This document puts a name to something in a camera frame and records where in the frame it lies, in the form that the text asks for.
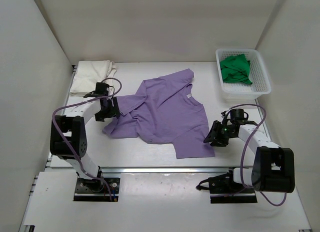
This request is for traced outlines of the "cream white t-shirt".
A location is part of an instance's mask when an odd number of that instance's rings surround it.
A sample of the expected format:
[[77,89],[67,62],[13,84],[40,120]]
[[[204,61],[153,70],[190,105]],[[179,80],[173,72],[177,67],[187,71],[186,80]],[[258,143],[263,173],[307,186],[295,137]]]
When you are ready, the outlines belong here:
[[85,96],[96,88],[96,83],[114,77],[117,66],[113,61],[80,61],[70,88],[71,96]]

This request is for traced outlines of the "purple t-shirt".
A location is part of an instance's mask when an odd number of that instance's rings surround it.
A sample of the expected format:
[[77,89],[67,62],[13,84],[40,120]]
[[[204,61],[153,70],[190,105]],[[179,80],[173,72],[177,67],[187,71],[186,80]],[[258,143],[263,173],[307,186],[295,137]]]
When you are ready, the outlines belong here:
[[204,143],[209,123],[204,106],[192,96],[190,69],[144,80],[135,94],[117,98],[119,118],[103,128],[113,139],[137,138],[149,144],[173,144],[177,159],[215,156]]

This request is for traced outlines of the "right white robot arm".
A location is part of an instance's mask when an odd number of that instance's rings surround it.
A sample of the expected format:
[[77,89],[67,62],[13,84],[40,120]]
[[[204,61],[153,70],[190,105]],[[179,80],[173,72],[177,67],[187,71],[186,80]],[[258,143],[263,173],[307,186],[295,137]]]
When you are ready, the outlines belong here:
[[231,170],[233,182],[258,192],[292,193],[295,189],[293,151],[272,142],[243,109],[231,109],[222,115],[222,121],[213,122],[203,142],[213,147],[225,147],[232,138],[245,142],[240,166]]

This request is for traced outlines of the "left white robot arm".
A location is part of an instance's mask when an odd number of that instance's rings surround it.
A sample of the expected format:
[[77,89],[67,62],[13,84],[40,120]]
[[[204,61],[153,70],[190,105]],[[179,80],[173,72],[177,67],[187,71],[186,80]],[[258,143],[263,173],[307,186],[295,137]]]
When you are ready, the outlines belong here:
[[119,89],[106,83],[96,83],[95,90],[85,94],[81,101],[56,109],[52,114],[50,152],[68,162],[85,180],[100,180],[101,169],[87,154],[86,124],[95,119],[118,118],[120,110],[116,95]]

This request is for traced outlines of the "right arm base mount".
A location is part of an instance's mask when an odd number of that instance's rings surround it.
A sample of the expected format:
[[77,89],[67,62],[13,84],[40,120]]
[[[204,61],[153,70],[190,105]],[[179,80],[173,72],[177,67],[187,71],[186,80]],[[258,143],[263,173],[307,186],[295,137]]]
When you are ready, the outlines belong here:
[[258,202],[254,189],[234,182],[229,169],[225,174],[208,177],[196,186],[198,191],[209,191],[211,204],[255,204]]

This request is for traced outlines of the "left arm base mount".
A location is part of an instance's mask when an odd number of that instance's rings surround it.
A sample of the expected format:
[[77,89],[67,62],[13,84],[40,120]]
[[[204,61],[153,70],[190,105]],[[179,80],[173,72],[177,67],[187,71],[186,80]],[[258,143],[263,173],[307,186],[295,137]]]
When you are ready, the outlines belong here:
[[75,202],[118,202],[120,192],[120,177],[104,177],[109,186],[99,180],[77,178],[73,200]]

